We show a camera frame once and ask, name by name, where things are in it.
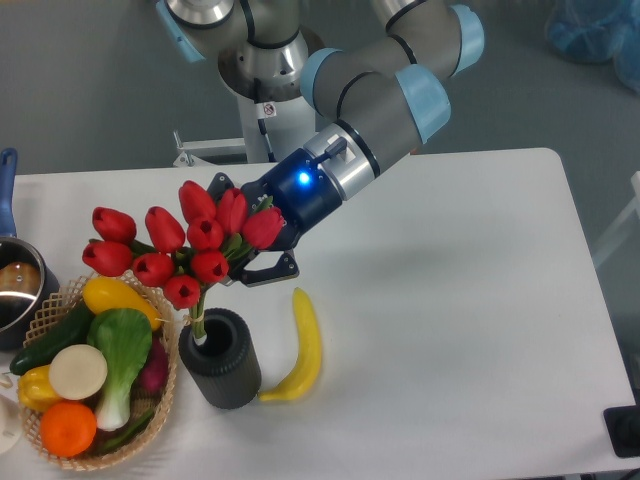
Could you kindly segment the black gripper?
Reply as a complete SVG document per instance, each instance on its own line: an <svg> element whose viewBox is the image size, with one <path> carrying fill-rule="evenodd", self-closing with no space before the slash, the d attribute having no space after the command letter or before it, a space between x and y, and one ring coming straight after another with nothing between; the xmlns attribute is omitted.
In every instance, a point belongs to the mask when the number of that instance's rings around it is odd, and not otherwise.
<svg viewBox="0 0 640 480"><path fill-rule="evenodd" d="M229 273L220 283L231 286L241 283L246 287L258 287L299 276L299 266L293 248L302 235L341 206L343 199L328 174L320 169L321 162L330 159L328 153L314 156L300 148L283 161L275 164L258 180L242 187L226 173L217 172L207 192L213 200L221 200L228 190L242 190L250 204L257 205L264 195L271 196L273 205L281 210L285 225L268 250L283 250L276 262L269 267L252 269L251 265L271 251L253 250L249 255L232 264Z"/></svg>

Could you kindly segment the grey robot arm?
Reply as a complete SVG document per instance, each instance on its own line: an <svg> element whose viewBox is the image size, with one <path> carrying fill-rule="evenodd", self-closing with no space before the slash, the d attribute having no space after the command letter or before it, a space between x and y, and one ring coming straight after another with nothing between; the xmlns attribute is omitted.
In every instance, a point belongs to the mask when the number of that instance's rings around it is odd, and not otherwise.
<svg viewBox="0 0 640 480"><path fill-rule="evenodd" d="M180 143L180 157L241 151L269 163L242 190L251 207L271 198L284 215L278 262L252 271L241 260L229 282L295 277L300 237L448 122L443 84L481 57L478 16L441 1L376 1L373 9L385 37L345 52L301 24L296 1L157 3L183 57L216 62L242 124L241 139Z"/></svg>

